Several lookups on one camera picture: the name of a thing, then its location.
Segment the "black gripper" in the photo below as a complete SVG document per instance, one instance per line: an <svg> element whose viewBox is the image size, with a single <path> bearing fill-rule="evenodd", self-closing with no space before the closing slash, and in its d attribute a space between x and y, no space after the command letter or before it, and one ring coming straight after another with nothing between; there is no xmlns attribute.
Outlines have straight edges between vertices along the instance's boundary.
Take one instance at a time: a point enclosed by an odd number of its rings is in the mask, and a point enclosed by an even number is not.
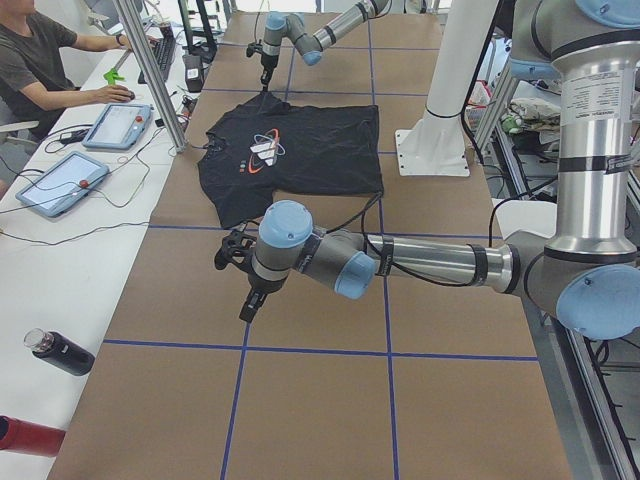
<svg viewBox="0 0 640 480"><path fill-rule="evenodd" d="M265 303L267 297L279 289L279 282L262 282L252 285L241 308L239 318L241 320L253 320L259 309Z"/></svg>
<svg viewBox="0 0 640 480"><path fill-rule="evenodd" d="M262 85L269 85L274 71L278 65L278 56L277 55L268 55L267 53L261 54L261 65L263 67L263 72L260 77L260 81Z"/></svg>

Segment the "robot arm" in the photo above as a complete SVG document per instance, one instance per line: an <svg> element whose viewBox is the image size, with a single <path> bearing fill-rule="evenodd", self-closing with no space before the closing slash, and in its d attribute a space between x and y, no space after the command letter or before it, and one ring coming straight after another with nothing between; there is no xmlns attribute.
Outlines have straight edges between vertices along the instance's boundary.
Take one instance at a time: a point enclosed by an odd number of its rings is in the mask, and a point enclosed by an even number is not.
<svg viewBox="0 0 640 480"><path fill-rule="evenodd" d="M246 55L259 54L263 72L260 77L262 89L269 90L277 68L281 45L288 39L308 66L316 65L323 52L337 43L345 35L370 20L385 14L390 4L386 0L358 1L347 11L319 28L315 33L306 30L303 16L298 13L269 12L261 40L247 46Z"/></svg>
<svg viewBox="0 0 640 480"><path fill-rule="evenodd" d="M368 212L369 231L482 244L493 204L481 166L471 164L466 177L411 177L397 165L393 133L419 117L440 40L436 19L394 14L356 28L316 67L290 60L278 88L296 105L378 105L384 195ZM249 340L278 349L530 357L530 322L518 299L488 288L377 278L349 300L293 274L256 316Z"/></svg>

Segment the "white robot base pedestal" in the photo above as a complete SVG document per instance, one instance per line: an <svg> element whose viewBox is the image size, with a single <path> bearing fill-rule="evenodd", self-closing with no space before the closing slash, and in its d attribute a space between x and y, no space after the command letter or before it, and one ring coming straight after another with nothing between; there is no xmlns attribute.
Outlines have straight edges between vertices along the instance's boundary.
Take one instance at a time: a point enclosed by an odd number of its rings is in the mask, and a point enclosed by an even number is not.
<svg viewBox="0 0 640 480"><path fill-rule="evenodd" d="M470 174L462 119L498 10L498 0L457 0L451 4L423 117L412 129L395 132L402 176Z"/></svg>

